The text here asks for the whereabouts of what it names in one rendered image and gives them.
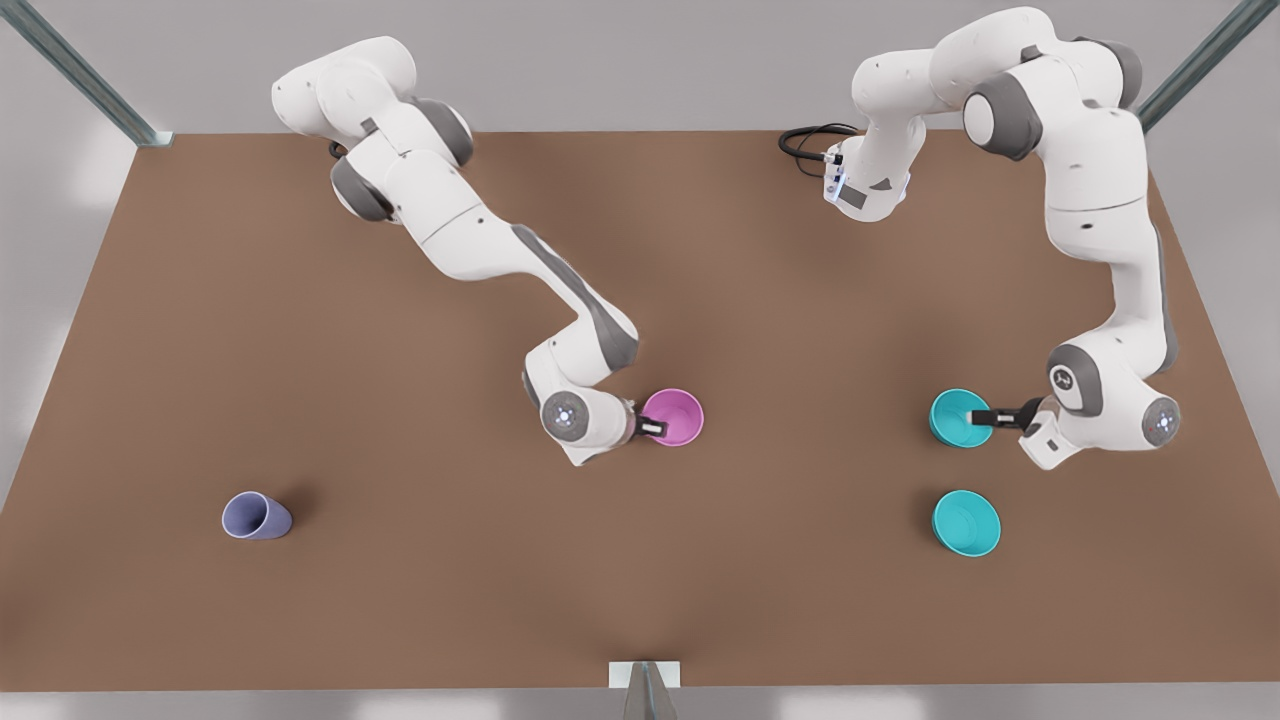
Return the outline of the teal blue bowl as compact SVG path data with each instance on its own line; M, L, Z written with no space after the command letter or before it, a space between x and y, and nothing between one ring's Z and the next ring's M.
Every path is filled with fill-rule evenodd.
M943 495L932 511L931 527L945 548L965 557L991 553L1002 532L995 506L969 489Z
M974 411L987 411L989 405L974 392L951 388L934 397L929 410L929 428L934 438L956 448L975 448L993 434L989 425L974 424Z

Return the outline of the pink bowl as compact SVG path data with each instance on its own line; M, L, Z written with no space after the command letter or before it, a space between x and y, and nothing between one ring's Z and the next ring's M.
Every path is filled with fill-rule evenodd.
M666 438L652 438L658 445L678 447L699 437L705 414L698 398L684 389L667 388L655 392L640 411L644 416L667 421Z

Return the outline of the silver frame post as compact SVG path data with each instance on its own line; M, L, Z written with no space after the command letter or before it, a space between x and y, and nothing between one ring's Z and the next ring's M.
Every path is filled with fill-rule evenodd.
M172 146L174 135L151 127L28 0L0 0L0 18L97 108L134 146L140 149Z
M1280 0L1240 0L1140 104L1137 117L1143 132L1149 133L1277 8L1280 8Z
M681 687L680 661L616 661L608 673L611 689L626 689L622 720L678 720L669 691Z

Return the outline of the lavender cup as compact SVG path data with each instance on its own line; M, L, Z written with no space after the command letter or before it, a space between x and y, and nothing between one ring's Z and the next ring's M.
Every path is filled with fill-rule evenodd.
M236 495L221 511L221 529L236 539L276 539L285 536L292 525L288 509L256 491Z

